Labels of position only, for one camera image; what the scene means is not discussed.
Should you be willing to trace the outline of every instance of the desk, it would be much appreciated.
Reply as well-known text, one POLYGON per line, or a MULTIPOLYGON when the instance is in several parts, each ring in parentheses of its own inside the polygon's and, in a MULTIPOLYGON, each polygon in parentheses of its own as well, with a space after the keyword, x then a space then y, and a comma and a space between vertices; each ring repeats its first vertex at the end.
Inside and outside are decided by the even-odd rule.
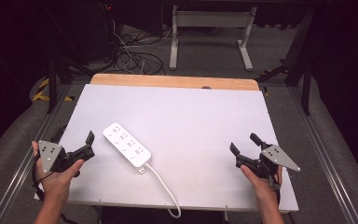
MULTIPOLYGON (((153 173, 140 175, 104 139, 103 129, 113 122, 149 149, 152 166, 183 209, 256 209, 253 189, 229 151, 232 141, 243 155, 258 158, 260 148, 249 139, 251 130, 277 144, 262 92, 253 80, 95 75, 83 90, 60 144, 67 151, 79 148, 93 130, 95 157, 72 181, 68 202, 174 208, 153 173), (222 89, 216 90, 219 84, 222 89), (203 86, 214 90, 200 89, 203 86)), ((287 172, 283 182, 280 208, 296 211, 287 172)))

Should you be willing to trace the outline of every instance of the white power strip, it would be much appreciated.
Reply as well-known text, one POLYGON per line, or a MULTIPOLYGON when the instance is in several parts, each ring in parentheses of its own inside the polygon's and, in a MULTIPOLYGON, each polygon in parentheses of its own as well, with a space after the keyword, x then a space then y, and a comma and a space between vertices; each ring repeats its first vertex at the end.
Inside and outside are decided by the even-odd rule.
POLYGON ((103 130, 103 135, 139 173, 145 172, 146 164, 152 161, 152 154, 120 124, 111 124, 103 130))

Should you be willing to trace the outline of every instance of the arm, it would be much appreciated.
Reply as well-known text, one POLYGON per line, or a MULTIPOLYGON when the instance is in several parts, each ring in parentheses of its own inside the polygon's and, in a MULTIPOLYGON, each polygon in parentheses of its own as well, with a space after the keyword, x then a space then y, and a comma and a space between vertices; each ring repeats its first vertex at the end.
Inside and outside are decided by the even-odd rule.
MULTIPOLYGON (((32 146, 34 149, 34 155, 36 155, 39 145, 33 141, 32 146)), ((45 200, 43 201, 42 208, 36 217, 35 224, 44 223, 52 224, 58 223, 62 209, 68 200, 69 186, 71 180, 80 170, 84 161, 76 161, 69 169, 62 173, 54 173, 42 180, 43 190, 45 192, 45 200)), ((45 177, 42 172, 42 161, 38 160, 36 163, 36 175, 38 179, 45 177)))
MULTIPOLYGON (((271 188, 267 179, 258 178, 247 166, 242 165, 243 174, 252 183, 255 191, 255 204, 260 212, 263 224, 281 224, 283 219, 278 207, 276 192, 271 188)), ((282 183, 282 167, 279 166, 278 176, 282 183)))

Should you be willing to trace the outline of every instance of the gray carpet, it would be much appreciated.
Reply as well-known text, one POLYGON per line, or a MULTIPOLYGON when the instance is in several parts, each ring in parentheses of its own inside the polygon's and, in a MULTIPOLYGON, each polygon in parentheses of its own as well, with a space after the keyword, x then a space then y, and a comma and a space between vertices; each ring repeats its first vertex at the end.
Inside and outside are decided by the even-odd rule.
MULTIPOLYGON (((279 60, 285 57, 295 32, 296 29, 291 28, 282 31, 279 28, 262 29, 255 26, 248 42, 254 72, 246 72, 236 46, 236 41, 241 39, 242 29, 225 28, 218 35, 183 31, 179 36, 175 71, 169 69, 171 41, 168 39, 157 46, 130 50, 158 55, 169 76, 255 78, 263 70, 280 65, 279 60)), ((313 81, 311 85, 311 115, 305 117, 297 104, 301 83, 295 88, 287 88, 282 83, 284 78, 285 75, 278 75, 260 86, 268 87, 266 104, 280 146, 302 168, 300 173, 291 178, 300 211, 283 215, 285 222, 358 223, 358 164, 321 102, 316 83, 313 81), (316 130, 317 140, 319 144, 322 143, 327 158, 320 157, 320 146, 315 144, 315 134, 310 131, 309 122, 314 125, 312 127, 316 130), (332 179, 326 175, 332 169, 326 168, 321 162, 323 160, 334 164, 333 171, 338 174, 338 178, 332 179), (337 199, 343 192, 342 189, 337 191, 337 182, 344 187, 347 194, 343 195, 344 198, 349 198, 345 203, 337 199), (355 214, 348 215, 345 212, 348 205, 353 205, 355 214)), ((78 99, 84 84, 89 80, 87 77, 77 77, 67 95, 78 99)), ((35 83, 30 97, 34 95, 40 81, 35 83)), ((76 101, 62 102, 47 131, 39 135, 50 138, 58 127, 68 122, 75 105, 76 101)), ((31 153, 30 143, 44 125, 47 109, 48 102, 34 102, 0 139, 0 201, 11 180, 16 177, 22 160, 31 153)), ((13 195, 13 203, 8 205, 8 212, 1 218, 2 223, 32 223, 40 208, 41 202, 33 199, 30 176, 20 185, 20 190, 13 195)), ((64 213, 78 223, 96 223, 98 219, 98 213, 92 206, 68 204, 64 213)), ((257 212, 229 212, 228 220, 231 224, 260 223, 257 212)))

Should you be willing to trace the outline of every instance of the desk leg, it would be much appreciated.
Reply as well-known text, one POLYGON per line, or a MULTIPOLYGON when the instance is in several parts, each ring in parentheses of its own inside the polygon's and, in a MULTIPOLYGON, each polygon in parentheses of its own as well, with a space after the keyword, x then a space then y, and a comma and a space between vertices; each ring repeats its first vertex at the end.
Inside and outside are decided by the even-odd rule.
POLYGON ((176 70, 176 62, 178 58, 178 26, 177 26, 177 6, 173 6, 172 11, 172 44, 171 44, 171 58, 170 58, 170 69, 176 70))
POLYGON ((256 10, 257 10, 256 7, 252 7, 251 13, 250 13, 250 18, 248 20, 248 24, 246 25, 246 30, 245 30, 243 40, 238 41, 238 47, 240 48, 240 51, 241 51, 243 63, 245 64, 246 70, 249 72, 253 71, 253 66, 252 66, 251 59, 248 54, 248 50, 246 49, 246 44, 248 42, 249 35, 252 30, 252 25, 253 25, 253 22, 255 19, 255 11, 256 10))

